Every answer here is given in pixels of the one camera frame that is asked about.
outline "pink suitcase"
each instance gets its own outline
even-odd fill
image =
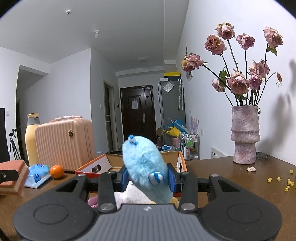
[[[75,171],[96,158],[92,123],[81,116],[51,120],[39,125],[35,135],[40,164]]]

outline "wooden table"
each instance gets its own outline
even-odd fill
[[[186,164],[188,171],[198,177],[208,178],[210,174],[217,173],[275,204],[283,216],[283,225],[276,241],[296,240],[296,207],[294,205],[296,189],[294,186],[287,193],[284,191],[288,178],[296,183],[295,166],[273,157],[269,157],[268,160],[256,161],[254,164],[256,172],[247,172],[248,166],[233,163],[232,157],[188,161]],[[290,174],[290,169],[294,169],[295,173]],[[22,197],[0,196],[0,227],[11,241],[19,240],[12,224],[12,217],[16,209],[21,204],[73,176],[74,174],[66,174],[62,180],[50,180],[40,189],[25,188]],[[267,183],[269,177],[273,178],[271,183]],[[207,204],[206,193],[199,193],[198,197],[198,206],[204,207]]]

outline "tangerine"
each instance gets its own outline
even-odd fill
[[[64,176],[64,169],[60,165],[54,165],[50,169],[50,174],[54,179],[59,179]]]

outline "plastic bag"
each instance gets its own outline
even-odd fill
[[[163,89],[166,91],[166,92],[170,92],[170,90],[174,87],[174,84],[172,81],[168,81],[165,86],[163,87]]]

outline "doorway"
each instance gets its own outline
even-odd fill
[[[152,85],[120,89],[123,137],[143,136],[156,144]]]
[[[15,103],[15,119],[16,119],[16,128],[17,128],[17,143],[20,151],[20,158],[25,160],[24,148],[22,146],[22,128],[21,128],[21,119],[20,119],[20,101]]]
[[[104,81],[104,102],[105,102],[105,120],[107,130],[107,141],[109,151],[118,150],[115,105],[114,105],[114,88]]]

